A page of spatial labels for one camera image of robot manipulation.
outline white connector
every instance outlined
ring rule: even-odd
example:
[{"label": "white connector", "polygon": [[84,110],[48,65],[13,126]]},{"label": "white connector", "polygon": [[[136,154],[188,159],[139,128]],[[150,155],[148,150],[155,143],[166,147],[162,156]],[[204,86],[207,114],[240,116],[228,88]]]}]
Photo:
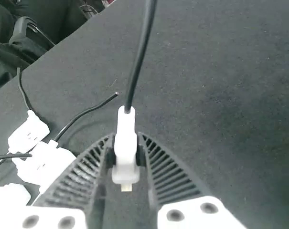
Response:
[{"label": "white connector", "polygon": [[40,194],[75,160],[69,150],[57,146],[58,143],[53,140],[48,144],[39,142],[30,152],[32,157],[25,161],[12,158],[18,170],[17,175],[25,182],[39,185]]},{"label": "white connector", "polygon": [[31,195],[23,185],[10,183],[0,187],[0,213],[8,208],[26,206]]},{"label": "white connector", "polygon": [[137,135],[135,133],[136,111],[132,107],[129,114],[124,106],[118,110],[118,127],[115,137],[116,165],[112,168],[112,180],[121,185],[121,191],[132,191],[132,184],[140,178],[140,169],[136,163]]},{"label": "white connector", "polygon": [[49,133],[50,129],[31,110],[28,110],[28,119],[19,126],[9,137],[9,152],[25,154],[34,148]]}]

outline screw hole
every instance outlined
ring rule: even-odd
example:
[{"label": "screw hole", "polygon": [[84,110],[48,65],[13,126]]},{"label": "screw hole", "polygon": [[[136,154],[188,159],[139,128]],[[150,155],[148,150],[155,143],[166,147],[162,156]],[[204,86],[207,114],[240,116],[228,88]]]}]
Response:
[{"label": "screw hole", "polygon": [[206,214],[214,214],[219,211],[216,205],[212,203],[204,203],[201,205],[201,210]]},{"label": "screw hole", "polygon": [[184,220],[184,214],[179,210],[171,210],[167,213],[168,221],[180,222]]},{"label": "screw hole", "polygon": [[34,216],[29,216],[23,221],[22,227],[26,229],[30,229],[36,226],[36,224],[39,221],[39,216],[34,215]]},{"label": "screw hole", "polygon": [[75,225],[75,219],[72,216],[62,218],[58,223],[59,229],[72,229]]}]

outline dark fabric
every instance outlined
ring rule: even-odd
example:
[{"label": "dark fabric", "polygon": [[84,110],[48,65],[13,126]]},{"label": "dark fabric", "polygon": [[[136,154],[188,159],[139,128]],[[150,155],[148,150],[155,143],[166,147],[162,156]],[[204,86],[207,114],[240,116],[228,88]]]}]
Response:
[{"label": "dark fabric", "polygon": [[77,0],[21,0],[14,14],[32,18],[55,43],[86,22]]},{"label": "dark fabric", "polygon": [[0,42],[7,43],[12,35],[15,25],[14,16],[0,5]]},{"label": "dark fabric", "polygon": [[15,76],[17,67],[24,69],[47,51],[43,39],[30,30],[27,38],[9,47],[7,43],[20,16],[34,19],[55,43],[86,22],[76,0],[21,0],[10,11],[0,4],[0,87]]}]

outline chair armrest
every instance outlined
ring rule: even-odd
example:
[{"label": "chair armrest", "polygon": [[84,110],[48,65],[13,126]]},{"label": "chair armrest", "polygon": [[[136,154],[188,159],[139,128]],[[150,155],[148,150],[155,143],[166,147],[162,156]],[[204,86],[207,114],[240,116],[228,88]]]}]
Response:
[{"label": "chair armrest", "polygon": [[51,47],[55,46],[55,44],[48,38],[48,36],[38,28],[37,23],[29,17],[20,17],[17,19],[13,34],[9,40],[9,44],[13,44],[14,41],[19,38],[26,37],[27,28],[30,28],[35,33],[40,33]]}]

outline gray table surface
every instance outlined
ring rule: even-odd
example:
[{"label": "gray table surface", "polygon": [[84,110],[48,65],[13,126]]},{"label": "gray table surface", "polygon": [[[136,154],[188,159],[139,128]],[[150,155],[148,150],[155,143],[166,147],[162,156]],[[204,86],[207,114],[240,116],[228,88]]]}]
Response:
[{"label": "gray table surface", "polygon": [[[118,91],[61,143],[81,153],[115,130],[143,5],[117,0],[24,71],[47,140]],[[137,130],[172,149],[247,227],[289,229],[289,0],[160,0],[134,107]],[[14,79],[0,90],[0,154],[25,119]],[[10,182],[20,179],[6,162],[0,185]],[[150,228],[145,172],[131,194],[110,186],[104,228]]]}]

